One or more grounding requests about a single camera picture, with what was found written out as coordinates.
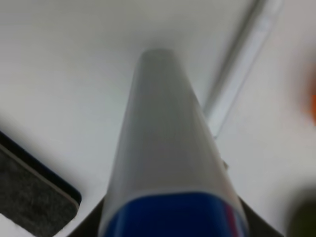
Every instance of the white desk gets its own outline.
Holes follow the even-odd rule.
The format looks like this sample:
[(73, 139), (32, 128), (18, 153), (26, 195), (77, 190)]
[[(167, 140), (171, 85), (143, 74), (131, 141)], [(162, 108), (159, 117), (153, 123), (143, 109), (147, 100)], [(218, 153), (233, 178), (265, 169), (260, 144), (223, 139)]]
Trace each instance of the white desk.
[(316, 185), (316, 130), (304, 103), (315, 8), (314, 0), (285, 1), (217, 139), (238, 194), (282, 233), (292, 201)]
[[(5, 0), (0, 129), (77, 188), (65, 237), (105, 195), (141, 49), (179, 53), (201, 104), (252, 0)], [(3, 237), (30, 235), (5, 218)]]

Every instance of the orange object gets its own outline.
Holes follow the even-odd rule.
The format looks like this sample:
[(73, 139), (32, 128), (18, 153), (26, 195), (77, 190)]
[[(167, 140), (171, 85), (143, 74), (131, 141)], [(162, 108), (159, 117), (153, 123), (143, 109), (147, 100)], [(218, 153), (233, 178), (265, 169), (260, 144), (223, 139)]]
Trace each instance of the orange object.
[(316, 95), (312, 95), (312, 116), (316, 126)]

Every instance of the blurry green object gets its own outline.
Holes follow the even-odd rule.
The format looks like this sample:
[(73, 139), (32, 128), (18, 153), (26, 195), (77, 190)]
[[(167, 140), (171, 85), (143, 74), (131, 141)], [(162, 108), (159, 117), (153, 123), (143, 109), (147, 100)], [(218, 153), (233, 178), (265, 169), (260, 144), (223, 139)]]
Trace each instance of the blurry green object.
[(295, 212), (287, 236), (316, 237), (316, 201), (304, 203)]

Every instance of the bottle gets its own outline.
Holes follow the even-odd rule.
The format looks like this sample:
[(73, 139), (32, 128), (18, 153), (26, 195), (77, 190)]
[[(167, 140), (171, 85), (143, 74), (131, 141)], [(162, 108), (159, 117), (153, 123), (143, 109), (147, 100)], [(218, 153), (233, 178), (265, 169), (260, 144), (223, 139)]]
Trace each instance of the bottle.
[(247, 223), (173, 51), (134, 73), (99, 237), (246, 237)]

